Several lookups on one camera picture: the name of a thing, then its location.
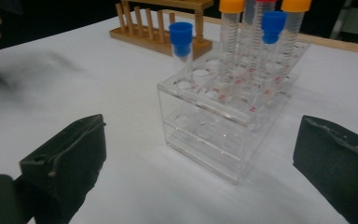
orange screw cap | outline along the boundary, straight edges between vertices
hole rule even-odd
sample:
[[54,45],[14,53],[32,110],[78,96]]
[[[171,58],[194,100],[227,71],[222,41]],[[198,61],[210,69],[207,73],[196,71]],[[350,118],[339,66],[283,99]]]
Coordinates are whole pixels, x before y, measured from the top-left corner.
[[306,12],[311,0],[283,0],[281,10],[285,12]]
[[241,13],[244,6],[244,0],[220,0],[219,11],[223,13]]

table surface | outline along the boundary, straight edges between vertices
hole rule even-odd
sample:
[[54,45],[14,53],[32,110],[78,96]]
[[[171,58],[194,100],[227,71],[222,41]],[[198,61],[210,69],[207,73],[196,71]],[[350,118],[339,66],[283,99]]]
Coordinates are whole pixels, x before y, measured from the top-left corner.
[[[165,144],[157,84],[172,58],[112,39],[118,26],[113,18],[1,50],[0,174],[16,178],[18,162],[55,133],[103,114],[107,160],[71,223],[347,223],[293,152],[303,115],[358,133],[358,53],[310,46],[255,166],[233,186]],[[206,22],[204,35],[218,40],[219,26]]]

test tube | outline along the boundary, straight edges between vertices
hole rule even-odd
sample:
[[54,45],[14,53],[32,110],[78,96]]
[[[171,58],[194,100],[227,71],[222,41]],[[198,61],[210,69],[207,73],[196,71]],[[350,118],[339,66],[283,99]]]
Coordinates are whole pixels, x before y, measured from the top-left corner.
[[255,0],[246,0],[243,9],[241,34],[239,40],[237,65],[245,67],[247,64],[247,54],[252,43],[253,19],[255,17]]
[[270,11],[263,14],[261,23],[263,30],[262,50],[257,60],[254,87],[258,91],[262,91],[268,99],[275,92],[273,80],[281,67],[277,64],[278,40],[286,18],[287,14],[282,11]]
[[253,34],[252,34],[252,45],[249,48],[249,64],[246,64],[250,76],[257,66],[257,58],[260,54],[261,46],[261,21],[263,13],[275,10],[275,4],[277,0],[255,0],[255,17],[253,19]]
[[310,10],[311,0],[283,0],[281,10],[287,13],[280,40],[280,59],[282,71],[277,80],[282,81],[290,72],[290,60],[305,12]]
[[175,85],[183,90],[191,90],[194,83],[192,77],[193,25],[188,22],[179,21],[171,24],[169,29],[176,74]]
[[221,0],[219,10],[222,13],[220,28],[220,68],[218,82],[231,83],[230,74],[234,64],[238,28],[244,0]]

blue screw cap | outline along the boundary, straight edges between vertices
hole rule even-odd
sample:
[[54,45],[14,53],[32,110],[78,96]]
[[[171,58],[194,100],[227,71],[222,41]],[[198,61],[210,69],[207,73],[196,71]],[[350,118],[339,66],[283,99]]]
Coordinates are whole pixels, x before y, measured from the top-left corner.
[[185,57],[191,52],[193,41],[193,25],[179,21],[170,25],[170,40],[173,44],[173,53],[178,57]]
[[261,29],[264,31],[263,42],[274,44],[279,39],[279,34],[286,23],[287,13],[282,11],[269,11],[263,14]]

